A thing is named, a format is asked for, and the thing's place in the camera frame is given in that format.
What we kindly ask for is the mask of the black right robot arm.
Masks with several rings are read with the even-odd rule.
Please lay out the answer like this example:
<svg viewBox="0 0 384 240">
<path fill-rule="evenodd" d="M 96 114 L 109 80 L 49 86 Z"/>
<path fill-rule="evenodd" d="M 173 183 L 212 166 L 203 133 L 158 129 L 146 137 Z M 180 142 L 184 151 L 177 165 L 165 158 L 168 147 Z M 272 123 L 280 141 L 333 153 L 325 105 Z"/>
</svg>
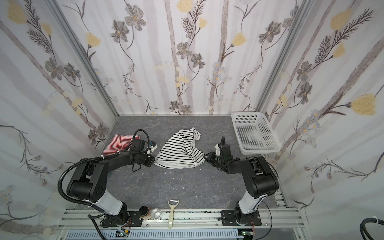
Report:
<svg viewBox="0 0 384 240">
<path fill-rule="evenodd" d="M 213 167 L 227 174 L 241 174 L 246 192 L 236 203 L 232 217 L 223 220 L 246 226 L 248 223 L 257 225 L 257 211 L 264 198 L 273 195 L 279 189 L 277 175 L 263 157 L 228 159 L 217 156 L 214 152 L 206 154 L 204 159 Z"/>
</svg>

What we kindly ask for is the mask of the black white striped tank top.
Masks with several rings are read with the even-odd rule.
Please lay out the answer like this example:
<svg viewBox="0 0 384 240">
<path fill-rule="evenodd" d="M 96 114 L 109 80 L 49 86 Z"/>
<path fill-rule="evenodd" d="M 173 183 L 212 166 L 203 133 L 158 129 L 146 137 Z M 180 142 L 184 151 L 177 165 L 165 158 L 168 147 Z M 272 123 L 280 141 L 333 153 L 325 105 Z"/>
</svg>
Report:
<svg viewBox="0 0 384 240">
<path fill-rule="evenodd" d="M 196 147 L 201 133 L 195 128 L 179 130 L 166 141 L 154 164 L 164 169 L 190 169 L 203 164 L 205 154 Z"/>
</svg>

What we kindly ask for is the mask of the red white striped tank top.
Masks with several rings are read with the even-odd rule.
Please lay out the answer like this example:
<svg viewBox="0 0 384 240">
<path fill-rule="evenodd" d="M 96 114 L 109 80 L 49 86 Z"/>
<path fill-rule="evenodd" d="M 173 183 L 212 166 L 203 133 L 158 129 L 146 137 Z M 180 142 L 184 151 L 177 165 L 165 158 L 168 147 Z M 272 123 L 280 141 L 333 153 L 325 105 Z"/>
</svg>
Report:
<svg viewBox="0 0 384 240">
<path fill-rule="evenodd" d="M 124 150 L 133 140 L 133 136 L 114 135 L 106 148 L 102 152 L 102 156 L 115 154 L 117 151 Z"/>
</svg>

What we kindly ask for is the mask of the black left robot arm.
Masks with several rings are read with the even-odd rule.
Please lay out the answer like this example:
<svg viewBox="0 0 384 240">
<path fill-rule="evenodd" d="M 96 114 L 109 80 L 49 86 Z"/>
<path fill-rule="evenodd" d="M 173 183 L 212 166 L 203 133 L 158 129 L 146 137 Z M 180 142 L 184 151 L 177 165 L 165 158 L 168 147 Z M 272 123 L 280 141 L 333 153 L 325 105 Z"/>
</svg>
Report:
<svg viewBox="0 0 384 240">
<path fill-rule="evenodd" d="M 127 204 L 107 190 L 108 174 L 124 166 L 151 167 L 155 157 L 135 151 L 118 151 L 109 156 L 84 158 L 64 171 L 58 181 L 60 195 L 69 202 L 101 213 L 101 227 L 122 227 L 131 221 Z"/>
</svg>

